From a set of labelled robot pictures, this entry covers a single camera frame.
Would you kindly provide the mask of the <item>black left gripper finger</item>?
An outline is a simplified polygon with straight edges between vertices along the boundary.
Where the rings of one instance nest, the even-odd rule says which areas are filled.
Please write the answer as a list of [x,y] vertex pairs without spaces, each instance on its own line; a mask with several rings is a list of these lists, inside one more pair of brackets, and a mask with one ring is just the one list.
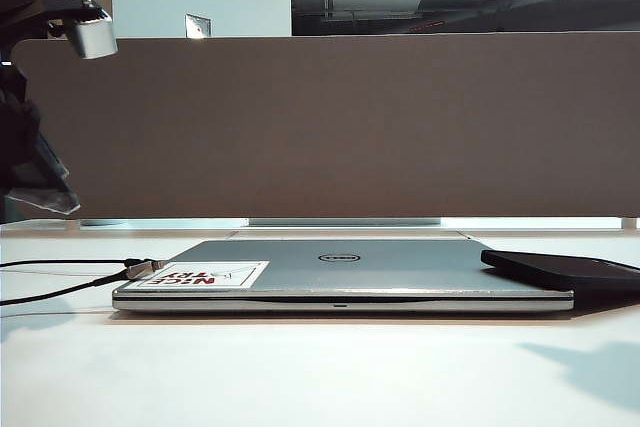
[[4,195],[56,213],[72,213],[80,208],[80,200],[66,182],[69,174],[52,148],[41,135],[42,187],[4,187]]

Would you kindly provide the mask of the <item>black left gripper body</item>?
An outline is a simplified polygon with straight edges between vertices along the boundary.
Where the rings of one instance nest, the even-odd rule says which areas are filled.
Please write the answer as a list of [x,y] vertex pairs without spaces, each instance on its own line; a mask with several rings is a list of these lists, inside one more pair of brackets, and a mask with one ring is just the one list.
[[1,186],[42,187],[40,115],[25,99],[26,78],[1,64]]

